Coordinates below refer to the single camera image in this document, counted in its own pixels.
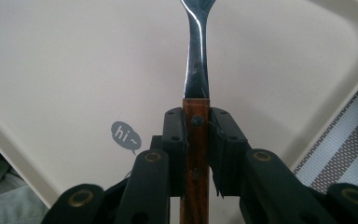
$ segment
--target white tray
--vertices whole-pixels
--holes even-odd
[[[179,0],[0,1],[1,153],[48,206],[116,184],[135,156],[111,125],[148,149],[182,104],[187,43]],[[217,1],[207,46],[212,106],[292,166],[358,90],[358,1]],[[243,222],[211,189],[211,223]]]

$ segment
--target wooden handle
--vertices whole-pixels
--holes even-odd
[[[207,224],[209,204],[208,147],[209,99],[184,99],[187,142],[186,189],[181,199],[181,224]]]

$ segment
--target gray speech bubble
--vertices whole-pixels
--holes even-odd
[[[111,131],[115,142],[121,147],[131,150],[133,154],[135,154],[136,149],[141,148],[141,137],[129,124],[116,121],[112,124]]]

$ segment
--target knife handle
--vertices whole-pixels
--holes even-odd
[[[187,142],[186,188],[181,199],[181,224],[207,224],[209,205],[208,148],[209,99],[184,99]]]

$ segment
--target striped cloth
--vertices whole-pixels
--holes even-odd
[[[322,193],[334,183],[358,186],[358,92],[297,166],[295,175]]]

